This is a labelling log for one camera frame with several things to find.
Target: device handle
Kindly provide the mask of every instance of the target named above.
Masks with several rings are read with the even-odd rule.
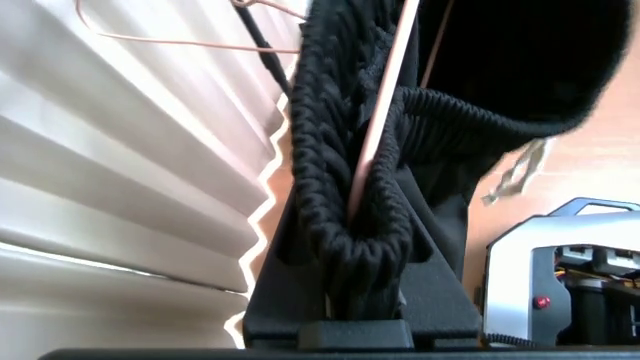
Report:
[[[603,200],[603,199],[592,199],[592,198],[575,198],[568,203],[562,205],[557,208],[553,212],[549,214],[549,216],[574,216],[578,215],[582,209],[589,205],[596,206],[604,206],[610,208],[624,209],[628,211],[640,211],[640,205],[622,202],[622,201],[613,201],[613,200]]]

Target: wooden floor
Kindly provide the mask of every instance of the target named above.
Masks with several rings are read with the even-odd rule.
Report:
[[[270,180],[276,206],[261,225],[273,236],[291,189],[290,138],[280,141],[285,163]],[[485,207],[480,197],[495,186],[517,154],[510,154],[479,184],[470,209],[464,286],[469,294],[480,284],[486,245],[517,222],[545,214],[575,197],[640,203],[640,36],[598,104],[590,121],[556,140],[542,172],[524,195]],[[257,259],[256,273],[263,258]]]

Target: black fabric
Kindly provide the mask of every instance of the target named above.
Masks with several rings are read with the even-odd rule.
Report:
[[[291,98],[294,191],[335,318],[397,315],[398,279],[420,245],[394,179],[400,167],[421,193],[407,200],[461,278],[479,179],[504,153],[584,121],[621,59],[632,1],[457,0],[429,88],[420,89],[445,5],[421,3],[350,225],[353,170],[402,2],[315,1],[304,27]]]
[[[234,9],[236,9],[236,13],[240,17],[240,20],[242,20],[244,27],[249,32],[249,35],[251,35],[251,38],[253,39],[253,42],[256,44],[256,46],[263,49],[271,49],[271,45],[269,45],[267,40],[265,40],[264,36],[262,35],[262,31],[260,31],[260,28],[253,19],[253,16],[249,12],[249,9],[247,9],[246,7],[238,6],[234,6]],[[262,64],[271,73],[273,80],[278,83],[280,89],[282,89],[282,92],[285,93],[285,95],[290,96],[291,88],[289,86],[289,82],[287,81],[287,76],[284,73],[284,69],[282,69],[282,64],[278,59],[278,55],[276,55],[275,53],[261,52],[259,53],[259,56]]]

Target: curtain fold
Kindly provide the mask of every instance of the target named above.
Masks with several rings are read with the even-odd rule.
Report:
[[[228,1],[83,4],[107,32],[253,46]],[[250,11],[298,47],[294,18]],[[0,1],[0,43],[0,358],[238,345],[285,126],[258,55],[98,37],[72,0]]]

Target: red light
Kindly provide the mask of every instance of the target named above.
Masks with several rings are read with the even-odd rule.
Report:
[[[551,299],[548,296],[536,296],[533,299],[533,304],[536,309],[544,309],[551,306]]]

